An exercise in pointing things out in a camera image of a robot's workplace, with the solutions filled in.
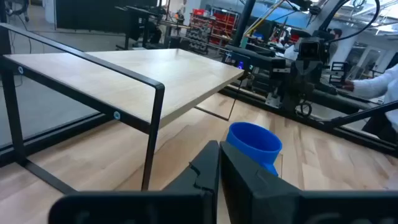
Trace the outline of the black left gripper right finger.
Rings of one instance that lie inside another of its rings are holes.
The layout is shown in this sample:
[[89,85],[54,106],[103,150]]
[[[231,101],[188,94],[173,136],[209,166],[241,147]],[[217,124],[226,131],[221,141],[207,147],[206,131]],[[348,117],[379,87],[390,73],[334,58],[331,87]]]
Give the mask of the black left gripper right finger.
[[398,191],[300,190],[228,142],[220,149],[232,224],[398,224]]

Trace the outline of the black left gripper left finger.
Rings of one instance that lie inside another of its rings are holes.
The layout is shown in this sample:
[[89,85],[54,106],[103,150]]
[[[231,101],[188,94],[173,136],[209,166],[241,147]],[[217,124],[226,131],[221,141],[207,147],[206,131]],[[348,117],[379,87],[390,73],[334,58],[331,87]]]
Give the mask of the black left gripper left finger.
[[51,207],[48,224],[216,224],[220,147],[209,141],[162,190],[84,191]]

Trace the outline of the blue plastic mug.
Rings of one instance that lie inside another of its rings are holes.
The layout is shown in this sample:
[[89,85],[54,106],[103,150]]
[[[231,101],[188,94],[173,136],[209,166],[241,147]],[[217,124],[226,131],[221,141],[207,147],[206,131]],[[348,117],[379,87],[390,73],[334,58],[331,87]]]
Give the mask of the blue plastic mug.
[[229,126],[226,141],[278,176],[274,162],[282,150],[282,142],[274,133],[253,123],[235,122]]

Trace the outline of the person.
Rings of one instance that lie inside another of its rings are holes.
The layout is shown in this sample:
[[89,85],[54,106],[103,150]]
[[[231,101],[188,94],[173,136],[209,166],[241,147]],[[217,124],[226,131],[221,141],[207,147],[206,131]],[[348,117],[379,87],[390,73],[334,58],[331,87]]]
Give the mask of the person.
[[[334,36],[334,39],[339,39],[343,34],[343,31],[339,28],[327,29],[327,31]],[[338,49],[338,42],[332,42],[329,48],[329,62],[331,62],[337,49]]]
[[[343,89],[361,98],[384,96],[384,104],[398,101],[398,63],[376,78],[346,80]],[[372,116],[362,130],[379,139],[398,143],[398,109]]]

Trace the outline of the black metal pole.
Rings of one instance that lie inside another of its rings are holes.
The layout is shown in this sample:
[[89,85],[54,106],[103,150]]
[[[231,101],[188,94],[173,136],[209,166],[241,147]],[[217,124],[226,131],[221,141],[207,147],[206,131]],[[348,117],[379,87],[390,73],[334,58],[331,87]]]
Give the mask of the black metal pole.
[[239,23],[238,23],[238,27],[237,27],[235,36],[232,41],[232,45],[235,47],[239,47],[241,44],[241,40],[243,38],[245,28],[247,26],[248,20],[251,16],[252,9],[253,9],[255,3],[256,3],[256,0],[246,0],[243,11],[239,18]]
[[359,121],[361,119],[369,118],[378,114],[387,113],[393,110],[398,110],[398,100],[371,109],[367,109],[355,114],[351,114],[348,116],[333,118],[331,120],[325,120],[323,124],[335,128]]

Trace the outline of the red storage rack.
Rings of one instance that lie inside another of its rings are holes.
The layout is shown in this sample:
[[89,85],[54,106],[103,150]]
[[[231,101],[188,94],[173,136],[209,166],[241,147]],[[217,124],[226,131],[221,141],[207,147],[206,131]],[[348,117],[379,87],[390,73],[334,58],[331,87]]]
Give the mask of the red storage rack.
[[208,34],[208,42],[224,47],[230,43],[236,32],[240,13],[220,7],[193,9],[190,13],[190,27]]

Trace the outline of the black background desk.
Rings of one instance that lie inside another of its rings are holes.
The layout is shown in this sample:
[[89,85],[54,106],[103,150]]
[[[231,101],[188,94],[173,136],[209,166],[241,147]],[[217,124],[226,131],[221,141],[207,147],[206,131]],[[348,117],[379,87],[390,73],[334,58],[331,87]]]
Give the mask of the black background desk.
[[162,31],[159,23],[166,11],[162,6],[139,7],[139,6],[115,6],[119,11],[127,14],[127,27],[125,31],[124,45],[116,45],[116,50],[128,50],[129,40],[134,40],[137,44],[142,37],[142,47],[154,49],[160,44]]

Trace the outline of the wooden shelf with black frame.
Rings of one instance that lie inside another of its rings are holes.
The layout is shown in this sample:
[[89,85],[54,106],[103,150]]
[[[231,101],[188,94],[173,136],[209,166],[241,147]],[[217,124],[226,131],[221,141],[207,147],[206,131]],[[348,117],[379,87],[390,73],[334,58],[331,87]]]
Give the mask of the wooden shelf with black frame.
[[243,75],[243,70],[181,49],[86,53],[0,23],[0,74],[16,162],[64,194],[73,188],[28,160],[14,74],[148,135],[142,190],[150,183],[158,132]]

